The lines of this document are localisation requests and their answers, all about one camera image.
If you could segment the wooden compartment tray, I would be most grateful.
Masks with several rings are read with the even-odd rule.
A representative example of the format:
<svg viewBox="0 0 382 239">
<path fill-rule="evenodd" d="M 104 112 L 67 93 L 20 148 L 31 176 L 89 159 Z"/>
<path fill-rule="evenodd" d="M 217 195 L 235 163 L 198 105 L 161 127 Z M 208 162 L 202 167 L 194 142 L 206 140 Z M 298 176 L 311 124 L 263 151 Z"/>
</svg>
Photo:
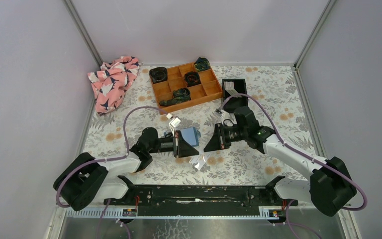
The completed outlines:
<svg viewBox="0 0 382 239">
<path fill-rule="evenodd" d="M 222 87 L 212 67 L 210 67 L 209 70 L 198 72 L 201 84 L 192 87 L 187 87 L 186 82 L 184 80 L 184 75 L 187 72 L 196 71 L 194 68 L 194 62 L 166 68 L 168 70 L 167 81 L 153 84 L 150 79 L 152 88 L 154 90 L 157 106 L 164 109 L 165 111 L 174 112 L 178 110 L 183 110 L 221 98 Z M 189 91 L 191 92 L 190 101 L 169 107 L 163 107 L 159 105 L 159 101 L 161 100 L 172 99 L 173 91 L 180 88 L 189 89 Z"/>
</svg>

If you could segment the blue leather card holder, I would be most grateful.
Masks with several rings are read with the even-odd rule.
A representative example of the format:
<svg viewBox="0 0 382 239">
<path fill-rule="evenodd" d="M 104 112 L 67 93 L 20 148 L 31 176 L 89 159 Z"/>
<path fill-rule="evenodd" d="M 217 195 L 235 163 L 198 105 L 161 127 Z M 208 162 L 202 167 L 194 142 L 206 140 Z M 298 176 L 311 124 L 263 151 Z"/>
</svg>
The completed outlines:
<svg viewBox="0 0 382 239">
<path fill-rule="evenodd" d="M 200 132 L 195 127 L 189 127 L 185 129 L 179 130 L 182 134 L 182 141 L 187 142 L 190 146 L 196 147 L 199 146 L 199 138 L 201 137 Z M 165 132 L 162 138 L 170 138 L 173 137 L 173 142 L 177 145 L 180 144 L 180 139 L 176 140 L 175 133 Z"/>
</svg>

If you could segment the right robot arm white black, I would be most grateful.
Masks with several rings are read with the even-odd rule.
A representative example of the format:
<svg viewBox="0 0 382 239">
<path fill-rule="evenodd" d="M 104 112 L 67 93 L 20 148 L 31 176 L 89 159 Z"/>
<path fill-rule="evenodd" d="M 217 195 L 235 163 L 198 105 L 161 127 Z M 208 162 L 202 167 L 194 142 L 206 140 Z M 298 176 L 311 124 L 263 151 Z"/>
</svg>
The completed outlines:
<svg viewBox="0 0 382 239">
<path fill-rule="evenodd" d="M 205 152 L 225 150 L 234 142 L 244 141 L 250 148 L 282 161 L 304 177 L 292 180 L 278 176 L 270 181 L 265 192 L 268 203 L 278 205 L 284 199 L 308 202 L 331 217 L 355 197 L 357 189 L 340 158 L 311 156 L 286 143 L 273 128 L 260 125 L 249 107 L 237 108 L 234 116 L 236 123 L 231 126 L 215 124 Z"/>
</svg>

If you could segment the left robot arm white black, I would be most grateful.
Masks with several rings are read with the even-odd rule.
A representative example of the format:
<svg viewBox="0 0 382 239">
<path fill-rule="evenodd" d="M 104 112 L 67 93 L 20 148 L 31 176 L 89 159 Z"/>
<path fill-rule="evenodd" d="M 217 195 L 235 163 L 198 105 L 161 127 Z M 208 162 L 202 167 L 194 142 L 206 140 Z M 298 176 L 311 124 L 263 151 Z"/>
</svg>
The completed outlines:
<svg viewBox="0 0 382 239">
<path fill-rule="evenodd" d="M 146 169 L 153 161 L 152 155 L 162 152 L 172 152 L 176 158 L 199 154 L 179 130 L 158 137 L 157 130 L 148 127 L 125 158 L 98 160 L 87 152 L 81 153 L 55 180 L 53 188 L 65 200 L 66 206 L 75 211 L 106 199 L 117 199 L 127 205 L 134 200 L 134 192 L 123 175 Z"/>
</svg>

